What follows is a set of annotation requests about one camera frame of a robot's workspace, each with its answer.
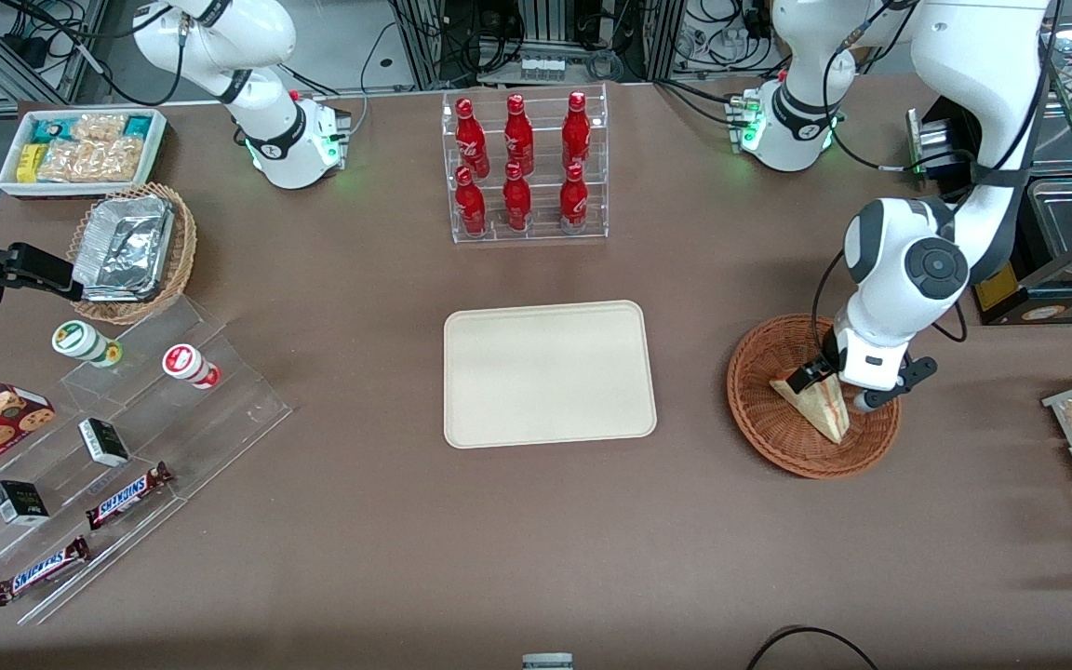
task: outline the wicker basket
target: wicker basket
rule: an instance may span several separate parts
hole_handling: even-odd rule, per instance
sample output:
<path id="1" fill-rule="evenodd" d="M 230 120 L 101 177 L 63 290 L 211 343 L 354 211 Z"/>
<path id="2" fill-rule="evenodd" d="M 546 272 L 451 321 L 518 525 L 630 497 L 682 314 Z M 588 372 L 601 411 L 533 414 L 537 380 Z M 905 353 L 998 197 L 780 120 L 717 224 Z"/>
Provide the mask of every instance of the wicker basket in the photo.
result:
<path id="1" fill-rule="evenodd" d="M 898 399 L 876 412 L 854 407 L 852 387 L 843 386 L 850 411 L 850 430 L 843 444 L 825 438 L 787 400 L 772 389 L 780 378 L 816 356 L 808 314 L 789 314 L 755 327 L 735 348 L 727 370 L 727 400 L 747 441 L 795 475 L 833 479 L 858 475 L 884 457 L 900 426 Z M 818 332 L 829 331 L 829 318 L 818 319 Z"/>
<path id="2" fill-rule="evenodd" d="M 184 207 L 184 200 L 175 191 L 162 187 L 160 183 L 145 183 L 143 187 L 128 188 L 128 190 L 119 191 L 118 194 L 107 195 L 105 200 L 137 198 L 140 195 L 160 195 L 161 198 L 168 199 L 176 207 L 173 237 L 167 242 L 165 274 L 161 281 L 160 293 L 153 300 L 146 302 L 90 302 L 88 300 L 73 302 L 73 309 L 76 310 L 76 313 L 86 318 L 115 323 L 117 326 L 130 326 L 148 314 L 155 314 L 167 309 L 167 306 L 176 300 L 176 296 L 184 293 L 188 277 L 193 271 L 193 254 L 196 252 L 196 223 L 193 222 L 193 212 L 188 211 L 188 207 Z M 69 244 L 69 252 L 65 254 L 69 262 L 74 262 L 77 258 L 77 250 L 81 247 L 81 235 L 85 235 L 88 222 L 89 212 L 86 212 L 86 215 L 81 217 L 81 224 L 77 225 L 77 232 L 73 234 L 72 244 Z"/>

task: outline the red bottle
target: red bottle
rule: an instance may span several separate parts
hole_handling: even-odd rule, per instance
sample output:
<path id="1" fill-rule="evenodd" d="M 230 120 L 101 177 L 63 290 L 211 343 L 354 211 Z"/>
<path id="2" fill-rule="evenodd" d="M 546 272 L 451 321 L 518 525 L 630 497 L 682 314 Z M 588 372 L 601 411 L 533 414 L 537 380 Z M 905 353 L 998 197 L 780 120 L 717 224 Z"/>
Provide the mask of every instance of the red bottle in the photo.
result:
<path id="1" fill-rule="evenodd" d="M 582 164 L 572 164 L 565 170 L 561 185 L 561 229 L 566 235 L 577 235 L 586 228 L 586 198 L 590 192 L 582 183 Z"/>
<path id="2" fill-rule="evenodd" d="M 460 98 L 458 109 L 458 152 L 462 163 L 474 170 L 474 177 L 486 179 L 490 174 L 490 159 L 486 158 L 486 133 L 474 118 L 474 105 L 467 98 Z"/>
<path id="3" fill-rule="evenodd" d="M 569 114 L 561 126 L 561 162 L 566 169 L 572 164 L 586 165 L 590 158 L 590 118 L 586 117 L 586 94 L 569 93 Z"/>
<path id="4" fill-rule="evenodd" d="M 458 166 L 455 172 L 458 190 L 455 199 L 458 200 L 458 213 L 465 228 L 465 235 L 481 237 L 486 235 L 486 202 L 482 192 L 474 183 L 474 177 L 467 166 Z"/>
<path id="5" fill-rule="evenodd" d="M 524 181 L 524 170 L 519 163 L 507 164 L 507 182 L 503 184 L 503 203 L 507 207 L 507 225 L 516 233 L 523 233 L 533 221 L 533 192 Z"/>
<path id="6" fill-rule="evenodd" d="M 524 113 L 524 96 L 507 95 L 507 125 L 503 128 L 507 140 L 507 160 L 518 162 L 523 174 L 536 169 L 536 144 L 533 140 L 533 122 Z"/>

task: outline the robotic arm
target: robotic arm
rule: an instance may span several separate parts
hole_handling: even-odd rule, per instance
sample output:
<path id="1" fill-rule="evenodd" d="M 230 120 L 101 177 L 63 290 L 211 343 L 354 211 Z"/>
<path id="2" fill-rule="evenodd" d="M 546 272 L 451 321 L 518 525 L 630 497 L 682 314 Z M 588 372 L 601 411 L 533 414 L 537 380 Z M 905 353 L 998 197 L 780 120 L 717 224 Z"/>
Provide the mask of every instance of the robotic arm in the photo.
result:
<path id="1" fill-rule="evenodd" d="M 779 34 L 794 47 L 793 64 L 785 81 L 748 92 L 760 109 L 744 135 L 745 150 L 781 170 L 816 161 L 829 135 L 824 101 L 833 114 L 854 76 L 847 42 L 854 42 L 863 17 L 881 4 L 774 4 Z M 982 129 L 977 183 L 954 211 L 937 199 L 897 198 L 861 209 L 843 240 L 858 289 L 835 317 L 825 355 L 790 377 L 793 390 L 837 373 L 843 382 L 869 390 L 860 396 L 863 408 L 906 391 L 914 383 L 902 370 L 912 338 L 952 308 L 966 285 L 995 274 L 1007 262 L 1026 183 L 1021 168 L 1033 123 L 1025 128 L 1024 122 L 1039 94 L 1039 32 L 1046 8 L 1047 0 L 892 0 L 861 33 L 858 44 L 877 46 L 912 13 L 900 38 L 911 38 L 915 72 L 935 92 L 973 114 Z M 836 370 L 829 370 L 827 361 Z"/>
<path id="2" fill-rule="evenodd" d="M 295 101 L 271 65 L 293 56 L 297 31 L 276 0 L 178 0 L 179 12 L 135 33 L 157 68 L 182 74 L 224 103 L 247 135 L 255 167 L 281 188 L 303 188 L 345 166 L 349 118 Z M 142 5 L 142 25 L 167 3 Z"/>

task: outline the brown table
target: brown table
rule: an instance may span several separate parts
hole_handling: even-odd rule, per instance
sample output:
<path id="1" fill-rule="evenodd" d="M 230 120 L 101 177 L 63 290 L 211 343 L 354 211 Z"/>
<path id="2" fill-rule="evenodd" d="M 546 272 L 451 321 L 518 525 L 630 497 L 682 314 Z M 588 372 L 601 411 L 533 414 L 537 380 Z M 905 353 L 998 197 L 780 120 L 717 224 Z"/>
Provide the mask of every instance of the brown table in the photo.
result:
<path id="1" fill-rule="evenodd" d="M 881 667 L 1072 667 L 1072 462 L 1038 402 L 1072 386 L 1072 327 L 920 336 L 941 372 L 884 461 L 784 474 L 733 427 L 728 356 L 808 309 L 859 208 L 912 191 L 836 150 L 773 173 L 651 86 L 610 94 L 610 240 L 536 250 L 450 242 L 438 95 L 375 99 L 349 169 L 301 192 L 251 169 L 221 106 L 167 107 L 157 178 L 200 226 L 190 293 L 299 411 L 47 624 L 0 616 L 0 667 L 728 669 L 786 624 Z M 864 77 L 843 133 L 902 160 L 903 110 L 932 101 Z M 85 207 L 4 196 L 0 243 L 63 250 Z M 824 310 L 848 294 L 839 271 Z M 620 298 L 646 317 L 652 436 L 444 444 L 448 314 Z M 71 313 L 10 293 L 0 381 L 68 372 L 47 338 Z M 816 639 L 769 661 L 858 667 Z"/>

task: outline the yellow label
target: yellow label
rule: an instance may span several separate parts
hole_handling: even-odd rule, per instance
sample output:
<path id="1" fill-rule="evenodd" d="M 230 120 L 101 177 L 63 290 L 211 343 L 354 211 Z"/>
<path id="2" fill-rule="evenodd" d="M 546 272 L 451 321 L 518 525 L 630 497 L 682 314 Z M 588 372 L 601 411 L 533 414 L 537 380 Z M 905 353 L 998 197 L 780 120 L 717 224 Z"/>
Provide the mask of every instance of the yellow label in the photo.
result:
<path id="1" fill-rule="evenodd" d="M 33 183 L 35 181 L 35 170 L 39 164 L 44 162 L 44 153 L 47 153 L 47 145 L 25 145 L 23 151 L 18 153 L 18 166 L 16 166 L 16 181 L 18 183 Z"/>
<path id="2" fill-rule="evenodd" d="M 996 272 L 995 277 L 976 285 L 974 294 L 979 297 L 979 306 L 983 310 L 988 310 L 998 306 L 1008 296 L 1012 296 L 1019 288 L 1016 281 L 1016 272 L 1012 270 L 1012 264 L 1004 264 L 1003 270 Z"/>

